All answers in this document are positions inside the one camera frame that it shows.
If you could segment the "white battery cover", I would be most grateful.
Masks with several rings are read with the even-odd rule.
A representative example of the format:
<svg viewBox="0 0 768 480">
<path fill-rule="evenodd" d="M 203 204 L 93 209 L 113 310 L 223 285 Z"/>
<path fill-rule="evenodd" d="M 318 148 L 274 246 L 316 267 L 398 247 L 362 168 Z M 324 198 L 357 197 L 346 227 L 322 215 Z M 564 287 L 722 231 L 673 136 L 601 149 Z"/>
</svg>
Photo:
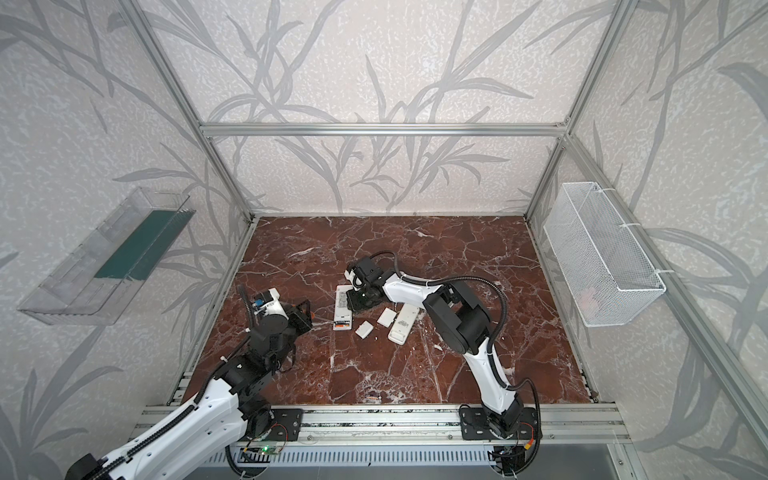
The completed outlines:
<svg viewBox="0 0 768 480">
<path fill-rule="evenodd" d="M 391 310 L 390 308 L 385 308 L 380 314 L 380 316 L 378 317 L 377 323 L 386 328 L 390 328 L 391 325 L 394 323 L 396 317 L 397 317 L 396 311 Z"/>
<path fill-rule="evenodd" d="M 368 321 L 364 321 L 355 330 L 355 334 L 361 339 L 365 339 L 373 332 L 373 330 L 374 330 L 374 326 Z"/>
</svg>

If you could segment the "white remote with display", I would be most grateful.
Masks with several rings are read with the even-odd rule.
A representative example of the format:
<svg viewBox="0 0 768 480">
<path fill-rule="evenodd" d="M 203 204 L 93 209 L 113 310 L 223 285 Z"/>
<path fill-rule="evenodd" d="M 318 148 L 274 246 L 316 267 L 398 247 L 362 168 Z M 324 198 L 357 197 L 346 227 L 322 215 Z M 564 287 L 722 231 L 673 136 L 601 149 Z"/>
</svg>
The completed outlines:
<svg viewBox="0 0 768 480">
<path fill-rule="evenodd" d="M 353 314 L 348 305 L 347 293 L 352 290 L 351 285 L 339 285 L 335 291 L 335 305 L 333 330 L 350 331 L 353 324 Z"/>
</svg>

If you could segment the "white remote being unloaded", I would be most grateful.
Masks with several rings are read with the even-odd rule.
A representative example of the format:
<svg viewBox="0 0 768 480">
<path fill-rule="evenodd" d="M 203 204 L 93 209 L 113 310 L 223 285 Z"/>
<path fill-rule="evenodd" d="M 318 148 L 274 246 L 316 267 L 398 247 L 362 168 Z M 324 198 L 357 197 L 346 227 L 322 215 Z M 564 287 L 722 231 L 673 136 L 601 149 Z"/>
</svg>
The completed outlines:
<svg viewBox="0 0 768 480">
<path fill-rule="evenodd" d="M 404 304 L 394 319 L 388 339 L 398 345 L 404 345 L 420 311 L 419 307 Z"/>
</svg>

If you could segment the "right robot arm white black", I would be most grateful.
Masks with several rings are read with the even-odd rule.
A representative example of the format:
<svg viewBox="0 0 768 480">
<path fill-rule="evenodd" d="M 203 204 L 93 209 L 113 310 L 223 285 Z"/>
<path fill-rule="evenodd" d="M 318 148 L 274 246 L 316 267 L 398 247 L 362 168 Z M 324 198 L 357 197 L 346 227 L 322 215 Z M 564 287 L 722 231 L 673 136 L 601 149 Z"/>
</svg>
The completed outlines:
<svg viewBox="0 0 768 480">
<path fill-rule="evenodd" d="M 385 270 L 372 256 L 350 263 L 345 278 L 352 285 L 347 299 L 354 313 L 384 302 L 423 309 L 442 340 L 469 365 L 490 429 L 501 439 L 512 435 L 524 403 L 516 393 L 519 387 L 509 383 L 504 375 L 494 347 L 508 311 L 507 298 L 494 282 L 472 275 L 420 279 L 397 267 Z M 501 313 L 495 327 L 491 326 L 491 314 L 485 304 L 470 288 L 471 282 L 488 286 L 498 297 Z"/>
</svg>

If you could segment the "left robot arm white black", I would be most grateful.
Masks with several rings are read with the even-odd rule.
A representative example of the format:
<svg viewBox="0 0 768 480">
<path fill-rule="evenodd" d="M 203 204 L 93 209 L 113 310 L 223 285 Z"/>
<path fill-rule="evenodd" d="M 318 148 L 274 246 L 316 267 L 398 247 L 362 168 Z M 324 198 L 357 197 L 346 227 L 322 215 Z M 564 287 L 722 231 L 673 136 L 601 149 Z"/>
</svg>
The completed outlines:
<svg viewBox="0 0 768 480">
<path fill-rule="evenodd" d="M 311 304 L 272 300 L 249 306 L 247 338 L 222 359 L 198 392 L 152 428 L 98 459 L 87 454 L 67 479 L 183 479 L 213 454 L 269 429 L 261 391 L 312 329 Z"/>
</svg>

